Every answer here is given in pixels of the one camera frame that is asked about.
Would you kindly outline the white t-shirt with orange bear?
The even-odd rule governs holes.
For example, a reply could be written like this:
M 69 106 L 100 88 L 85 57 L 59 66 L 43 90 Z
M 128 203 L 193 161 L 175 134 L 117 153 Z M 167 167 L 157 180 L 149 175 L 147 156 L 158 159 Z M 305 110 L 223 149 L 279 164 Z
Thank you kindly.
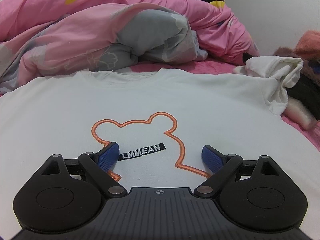
M 125 187 L 196 187 L 207 176 L 204 145 L 246 159 L 271 156 L 309 202 L 303 231 L 319 237 L 318 150 L 281 115 L 291 64 L 257 57 L 269 74 L 91 72 L 38 77 L 1 97 L 1 236 L 20 226 L 13 198 L 52 154 L 75 158 L 119 144 Z

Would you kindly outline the pink floral bed sheet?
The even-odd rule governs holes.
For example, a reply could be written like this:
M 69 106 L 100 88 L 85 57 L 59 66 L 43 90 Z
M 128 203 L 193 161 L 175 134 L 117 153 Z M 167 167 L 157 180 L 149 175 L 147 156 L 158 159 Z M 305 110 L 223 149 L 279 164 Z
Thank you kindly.
M 270 111 L 263 88 L 270 81 L 213 60 L 37 77 L 1 97 L 1 154 L 74 155 L 108 141 L 122 152 L 163 143 L 174 155 L 181 141 L 187 158 L 206 144 L 225 153 L 318 151 L 311 133 Z

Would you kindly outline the black folded garment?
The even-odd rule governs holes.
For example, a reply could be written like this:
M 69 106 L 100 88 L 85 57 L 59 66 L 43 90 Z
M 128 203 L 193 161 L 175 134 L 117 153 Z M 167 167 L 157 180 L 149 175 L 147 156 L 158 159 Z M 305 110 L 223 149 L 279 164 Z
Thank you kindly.
M 245 64 L 237 67 L 237 74 L 265 78 L 271 88 L 263 88 L 266 104 L 274 114 L 282 114 L 289 99 L 299 101 L 315 120 L 319 120 L 319 85 L 302 73 L 304 61 L 298 57 L 252 56 L 243 53 Z

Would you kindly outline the brown plush toy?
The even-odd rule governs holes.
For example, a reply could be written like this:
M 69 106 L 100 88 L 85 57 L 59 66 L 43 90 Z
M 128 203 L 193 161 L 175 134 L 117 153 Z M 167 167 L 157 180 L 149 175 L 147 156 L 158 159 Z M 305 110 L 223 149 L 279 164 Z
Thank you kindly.
M 295 54 L 291 48 L 287 47 L 279 47 L 273 55 L 279 56 L 279 57 L 294 57 L 294 58 L 302 58 L 301 56 Z M 309 66 L 308 60 L 303 59 L 303 68 L 301 70 L 301 73 L 308 78 L 310 78 L 312 81 L 317 83 L 319 85 L 319 74 L 315 74 L 312 70 L 312 68 Z

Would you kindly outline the pink quilt with grey lining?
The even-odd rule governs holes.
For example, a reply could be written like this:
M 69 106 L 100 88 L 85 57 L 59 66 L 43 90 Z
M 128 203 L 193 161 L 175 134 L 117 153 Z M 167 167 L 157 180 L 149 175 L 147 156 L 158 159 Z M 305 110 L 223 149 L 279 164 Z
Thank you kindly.
M 234 65 L 259 55 L 222 1 L 1 0 L 2 94 L 42 76 L 209 55 Z

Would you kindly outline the pink fluffy pompom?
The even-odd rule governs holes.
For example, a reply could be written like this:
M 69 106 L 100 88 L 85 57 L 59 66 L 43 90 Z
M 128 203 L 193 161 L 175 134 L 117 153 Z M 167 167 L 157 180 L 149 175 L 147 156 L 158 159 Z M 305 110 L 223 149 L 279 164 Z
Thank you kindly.
M 319 60 L 320 32 L 317 30 L 306 31 L 298 41 L 293 52 L 305 60 Z

